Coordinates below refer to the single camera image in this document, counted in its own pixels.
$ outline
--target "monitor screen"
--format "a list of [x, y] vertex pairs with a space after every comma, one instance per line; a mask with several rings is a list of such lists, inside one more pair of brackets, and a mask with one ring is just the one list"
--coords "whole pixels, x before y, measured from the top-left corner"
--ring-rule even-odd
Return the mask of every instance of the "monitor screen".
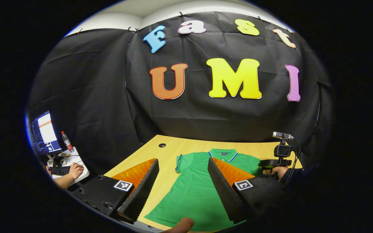
[[39, 155], [61, 152], [62, 149], [54, 133], [50, 111], [44, 112], [31, 122], [33, 144]]

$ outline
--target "black backdrop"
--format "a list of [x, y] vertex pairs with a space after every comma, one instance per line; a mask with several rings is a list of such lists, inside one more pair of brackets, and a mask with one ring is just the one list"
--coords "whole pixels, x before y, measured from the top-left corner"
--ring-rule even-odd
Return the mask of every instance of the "black backdrop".
[[[235, 19], [253, 22], [260, 34], [241, 33]], [[181, 23], [190, 20], [203, 21], [206, 32], [178, 33]], [[166, 44], [151, 53], [142, 39], [158, 25], [165, 26]], [[330, 139], [332, 85], [301, 35], [280, 28], [296, 44], [293, 49], [272, 31], [275, 28], [280, 27], [246, 15], [200, 12], [166, 19], [136, 33], [105, 28], [70, 35], [55, 46], [36, 75], [28, 104], [30, 118], [49, 109], [58, 136], [66, 132], [94, 174], [104, 174], [156, 134], [269, 142], [277, 141], [273, 131], [285, 132], [303, 145], [301, 161], [308, 167], [323, 151], [315, 139], [322, 148]], [[262, 98], [209, 97], [213, 78], [206, 61], [213, 58], [225, 59], [234, 72], [242, 59], [260, 62]], [[185, 91], [176, 99], [157, 98], [149, 71], [167, 67], [164, 85], [171, 90], [175, 74], [170, 67], [178, 63], [188, 65]], [[299, 102], [287, 100], [287, 64], [299, 68]]]
[[[79, 3], [0, 4], [0, 232], [128, 231], [56, 189], [28, 146], [24, 109], [40, 65], [71, 28], [115, 1]], [[373, 165], [373, 2], [257, 4], [298, 31], [330, 70], [337, 121], [324, 166], [315, 183], [292, 199], [295, 208], [281, 209], [247, 231], [373, 230], [373, 169], [364, 167]]]

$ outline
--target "white ceiling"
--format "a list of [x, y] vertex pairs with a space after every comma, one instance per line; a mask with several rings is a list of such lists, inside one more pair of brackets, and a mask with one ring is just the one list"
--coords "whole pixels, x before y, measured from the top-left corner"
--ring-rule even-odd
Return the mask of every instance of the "white ceiling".
[[[145, 18], [150, 15], [151, 12], [158, 11], [162, 8], [176, 5], [179, 3], [191, 2], [194, 0], [125, 0], [120, 1], [117, 4], [110, 6], [97, 14], [103, 13], [125, 13], [129, 15], [136, 15], [141, 18]], [[242, 5], [255, 8], [253, 4], [248, 3], [244, 0], [223, 0], [226, 2], [240, 3]]]

